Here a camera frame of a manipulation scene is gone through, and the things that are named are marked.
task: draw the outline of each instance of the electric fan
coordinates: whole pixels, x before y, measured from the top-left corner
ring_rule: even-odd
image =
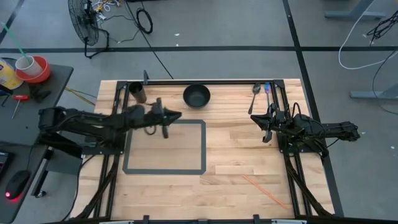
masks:
[[[109,32],[98,28],[96,11],[91,7],[90,0],[68,0],[69,15],[72,20],[73,27],[80,40],[85,43],[85,57],[93,56],[104,52],[109,47]],[[103,50],[95,52],[93,55],[87,56],[87,45],[93,46],[98,42],[98,31],[106,34],[106,47]]]

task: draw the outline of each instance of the yellow bottle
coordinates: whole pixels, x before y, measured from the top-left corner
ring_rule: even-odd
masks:
[[[0,84],[13,90],[20,87],[23,82],[17,77],[14,69],[8,63],[0,60]]]

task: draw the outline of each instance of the black floor stripe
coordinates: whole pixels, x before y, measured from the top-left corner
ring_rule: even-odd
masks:
[[[197,47],[153,47],[156,52],[200,52],[200,51],[281,51],[293,52],[297,47],[293,46],[197,46]],[[301,52],[337,52],[339,47],[300,47]],[[88,48],[88,52],[97,52],[101,48]],[[344,52],[372,52],[393,51],[398,46],[380,47],[344,47]],[[24,49],[26,53],[83,53],[85,49],[75,48],[36,48]],[[152,52],[149,47],[111,47],[108,52]],[[19,53],[18,49],[0,49],[0,53]]]
[[[10,18],[8,18],[8,21],[6,22],[6,26],[8,28],[10,28],[10,26],[12,25],[12,22],[14,22],[14,19],[17,17],[19,10],[21,9],[23,3],[25,2],[25,0],[19,0],[19,2],[17,3],[17,6],[15,7],[15,9],[13,10]],[[4,37],[6,36],[7,31],[3,28],[3,30],[0,33],[0,44],[2,42],[2,40],[4,39]]]
[[[315,97],[311,87],[310,77],[308,76],[307,68],[305,66],[303,52],[300,46],[299,37],[297,36],[296,28],[294,26],[293,16],[290,10],[289,2],[288,0],[283,0],[283,3],[284,3],[287,22],[289,23],[290,33],[292,34],[294,47],[296,49],[297,60],[300,66],[305,92],[307,93],[308,103],[310,105],[311,114],[313,119],[320,121],[317,104],[315,102]],[[335,180],[335,175],[333,173],[333,169],[331,166],[330,156],[328,156],[323,161],[323,165],[325,168],[325,175],[328,182],[330,197],[333,203],[335,214],[338,215],[339,217],[343,217],[344,216],[343,207],[341,205],[340,196],[338,193],[337,184]]]

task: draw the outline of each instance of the black bowl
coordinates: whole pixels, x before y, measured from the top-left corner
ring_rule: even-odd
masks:
[[[184,90],[185,103],[194,109],[200,109],[210,101],[210,91],[202,84],[192,84]]]

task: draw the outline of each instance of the red screwdriver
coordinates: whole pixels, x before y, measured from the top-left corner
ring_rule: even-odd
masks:
[[[15,95],[15,96],[12,96],[12,99],[18,101],[17,106],[15,107],[14,113],[12,114],[12,118],[11,118],[11,119],[14,119],[15,112],[17,112],[17,109],[19,106],[19,102],[29,100],[29,96],[28,95]]]

